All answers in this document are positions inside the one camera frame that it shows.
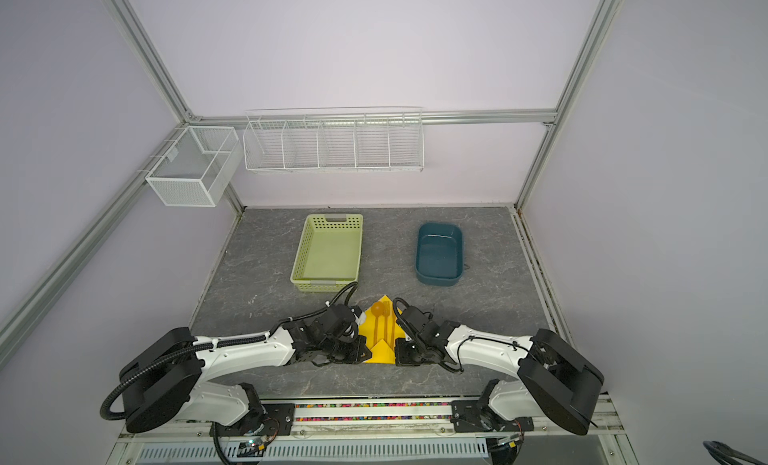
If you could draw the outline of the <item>yellow paper napkin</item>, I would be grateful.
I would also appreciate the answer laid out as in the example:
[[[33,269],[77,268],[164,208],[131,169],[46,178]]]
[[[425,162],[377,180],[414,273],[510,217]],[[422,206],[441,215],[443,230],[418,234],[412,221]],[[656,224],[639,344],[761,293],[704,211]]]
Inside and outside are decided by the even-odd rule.
[[[382,301],[385,303],[385,305],[390,306],[392,305],[392,300],[388,296],[382,296],[377,301]],[[374,317],[371,314],[371,307],[372,305],[365,310],[364,312],[364,321],[359,326],[359,333],[361,336],[364,336],[367,338],[367,346],[372,351],[373,357],[366,361],[365,364],[381,364],[381,365],[394,365],[395,364],[395,342],[392,344],[390,340],[390,319],[391,319],[391,313],[389,318],[389,338],[387,342],[384,342],[382,340],[383,337],[383,319],[382,317],[379,320],[379,329],[378,329],[378,343],[376,345],[372,344],[373,339],[373,324],[374,324]],[[405,333],[401,329],[401,327],[397,324],[397,334],[396,339],[398,338],[404,338]]]

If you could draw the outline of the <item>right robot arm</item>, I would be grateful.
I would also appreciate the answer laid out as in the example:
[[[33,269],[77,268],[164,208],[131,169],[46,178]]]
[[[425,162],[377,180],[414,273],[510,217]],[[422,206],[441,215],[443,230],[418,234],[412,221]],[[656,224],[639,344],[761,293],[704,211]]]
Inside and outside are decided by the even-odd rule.
[[[405,337],[395,345],[398,366],[437,365],[461,374],[468,365],[507,376],[488,382],[459,418],[482,431],[501,431],[521,418],[543,414],[561,429],[588,433],[604,376],[558,334],[502,336],[454,321],[441,324],[396,298],[392,305]]]

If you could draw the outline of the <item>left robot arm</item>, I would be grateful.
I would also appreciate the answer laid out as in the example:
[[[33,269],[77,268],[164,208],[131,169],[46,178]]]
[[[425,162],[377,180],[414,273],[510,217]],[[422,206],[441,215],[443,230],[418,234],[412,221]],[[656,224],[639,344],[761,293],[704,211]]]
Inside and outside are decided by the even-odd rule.
[[[175,328],[120,371],[99,415],[124,422],[133,434],[174,420],[208,422],[212,432],[230,435],[260,434],[270,417],[254,385],[223,385],[219,378],[295,363],[365,362],[372,353],[359,332],[363,312],[350,303],[357,288],[350,282],[320,309],[282,319],[265,332],[206,337]]]

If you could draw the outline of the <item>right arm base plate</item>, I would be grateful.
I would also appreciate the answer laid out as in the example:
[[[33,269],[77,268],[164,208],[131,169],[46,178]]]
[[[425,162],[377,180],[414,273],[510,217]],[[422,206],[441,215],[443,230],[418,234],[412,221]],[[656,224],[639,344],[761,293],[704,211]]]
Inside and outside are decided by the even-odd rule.
[[[532,432],[531,417],[505,420],[489,406],[481,406],[478,400],[454,400],[451,405],[451,422],[457,433]]]

